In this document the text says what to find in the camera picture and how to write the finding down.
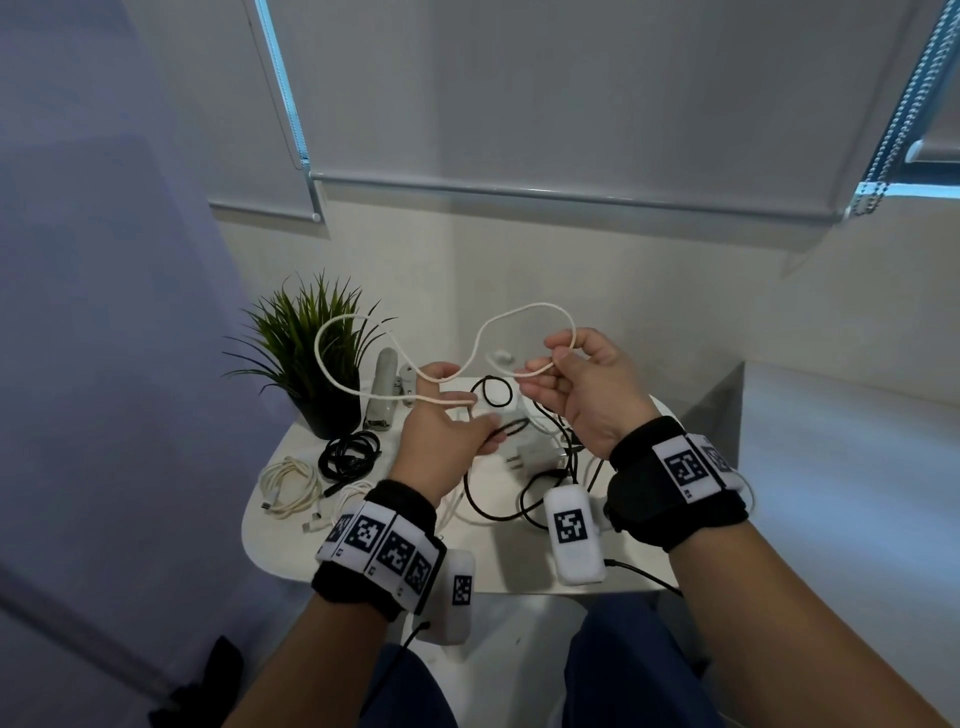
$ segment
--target jeans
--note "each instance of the jeans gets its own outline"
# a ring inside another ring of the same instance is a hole
[[[384,646],[372,685],[400,649]],[[597,600],[570,641],[564,681],[564,728],[723,728],[670,633],[639,594]],[[360,721],[361,728],[456,725],[440,687],[413,652],[403,656]]]

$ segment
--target potted plant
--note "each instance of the potted plant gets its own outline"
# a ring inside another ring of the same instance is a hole
[[[281,287],[272,296],[260,299],[253,311],[246,311],[252,319],[248,328],[255,336],[238,341],[256,351],[256,358],[240,353],[224,352],[244,359],[255,369],[236,369],[227,376],[253,374],[265,376],[267,387],[279,387],[293,400],[313,433],[324,440],[350,434],[360,424],[360,399],[334,387],[320,371],[313,352],[313,340],[320,327],[335,316],[357,313],[360,288],[349,290],[348,280],[343,286],[337,279],[333,286],[316,276],[307,286],[300,281],[300,290],[291,299]],[[367,315],[379,305],[373,305]],[[354,320],[337,322],[324,332],[320,342],[324,365],[341,384],[350,389],[360,388],[360,360],[382,333],[373,335],[377,326],[367,330],[367,322],[354,329]]]

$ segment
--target black plant pot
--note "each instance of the black plant pot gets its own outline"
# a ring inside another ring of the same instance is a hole
[[[360,389],[360,373],[356,372],[344,384]],[[360,398],[339,389],[323,389],[313,400],[291,397],[306,423],[321,440],[349,435],[360,425]]]

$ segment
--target hand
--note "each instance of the hand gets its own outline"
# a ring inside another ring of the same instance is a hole
[[[570,329],[543,340],[551,356],[531,359],[518,374],[535,372],[550,364],[549,374],[518,379],[520,392],[566,420],[586,448],[597,457],[610,458],[616,444],[635,429],[660,416],[650,397],[640,388],[634,363],[610,339],[593,328],[578,328],[574,349]]]
[[[435,379],[459,371],[459,365],[447,361],[436,361],[423,367],[423,372]],[[477,396],[470,392],[441,393],[439,384],[419,377],[417,394],[439,400],[477,401]],[[387,475],[423,495],[434,508],[440,505],[442,497],[456,488],[474,457],[496,452],[500,443],[507,439],[501,432],[487,442],[490,433],[500,425],[499,415],[483,415],[468,423],[454,422],[447,416],[446,409],[449,407],[416,401],[403,423],[400,450]]]

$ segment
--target black and white square marker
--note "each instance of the black and white square marker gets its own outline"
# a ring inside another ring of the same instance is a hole
[[[553,514],[553,523],[557,526],[557,541],[561,544],[583,541],[587,538],[584,514],[580,512],[579,508]]]
[[[710,445],[704,445],[700,448],[703,451],[703,454],[707,456],[707,460],[710,461],[710,464],[716,468],[720,473],[730,473],[731,467],[727,465],[727,461],[723,459],[717,448],[714,448]]]
[[[386,527],[385,523],[375,521],[369,516],[360,516],[344,539],[344,544],[370,553]]]
[[[469,606],[472,591],[473,577],[468,574],[455,574],[453,577],[453,606]]]
[[[403,574],[416,549],[405,538],[392,531],[376,555],[376,560],[397,576]]]
[[[427,581],[430,580],[430,562],[423,558],[419,551],[414,555],[410,570],[403,577],[403,581],[417,594],[423,594]]]
[[[341,516],[336,523],[333,524],[333,528],[330,529],[329,534],[326,536],[326,540],[331,543],[334,541],[340,541],[340,537],[344,535],[344,531],[347,530],[347,526],[350,523],[350,519],[353,516],[350,513],[345,513]]]
[[[707,470],[691,449],[671,455],[663,461],[663,464],[669,468],[670,473],[680,485],[707,477]]]

